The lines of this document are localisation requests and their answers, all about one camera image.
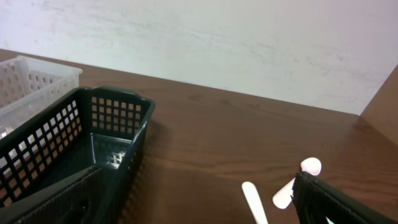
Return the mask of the pink-white plastic fork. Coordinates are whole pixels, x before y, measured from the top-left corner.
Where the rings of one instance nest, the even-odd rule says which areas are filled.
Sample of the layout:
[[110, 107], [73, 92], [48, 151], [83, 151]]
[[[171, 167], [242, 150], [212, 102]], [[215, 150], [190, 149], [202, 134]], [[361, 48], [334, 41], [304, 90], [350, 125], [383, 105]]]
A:
[[[316, 157], [309, 157], [300, 163], [301, 171], [317, 176], [322, 170], [322, 164]], [[292, 201], [295, 179], [285, 184], [272, 198], [273, 204], [279, 209], [286, 209]]]

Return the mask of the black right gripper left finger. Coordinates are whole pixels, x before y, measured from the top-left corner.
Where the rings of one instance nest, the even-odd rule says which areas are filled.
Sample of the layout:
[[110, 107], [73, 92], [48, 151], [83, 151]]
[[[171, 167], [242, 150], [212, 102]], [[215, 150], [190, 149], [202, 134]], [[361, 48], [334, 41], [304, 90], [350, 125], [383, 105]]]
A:
[[1, 209], [1, 223], [91, 223], [103, 170], [91, 166]]

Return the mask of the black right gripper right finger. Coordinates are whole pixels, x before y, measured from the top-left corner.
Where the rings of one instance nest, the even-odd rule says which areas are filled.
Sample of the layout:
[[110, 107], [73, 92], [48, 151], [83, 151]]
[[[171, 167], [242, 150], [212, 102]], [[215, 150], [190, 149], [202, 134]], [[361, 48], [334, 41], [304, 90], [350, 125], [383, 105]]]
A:
[[305, 171], [296, 174], [292, 190], [301, 224], [397, 224]]

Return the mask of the white plastic fork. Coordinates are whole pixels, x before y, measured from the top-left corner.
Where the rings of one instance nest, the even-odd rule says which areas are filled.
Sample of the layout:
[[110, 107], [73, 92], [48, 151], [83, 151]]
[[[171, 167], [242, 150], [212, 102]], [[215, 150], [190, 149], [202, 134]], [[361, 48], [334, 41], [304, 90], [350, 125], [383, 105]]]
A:
[[241, 187], [255, 222], [269, 224], [256, 186], [252, 182], [245, 181]]

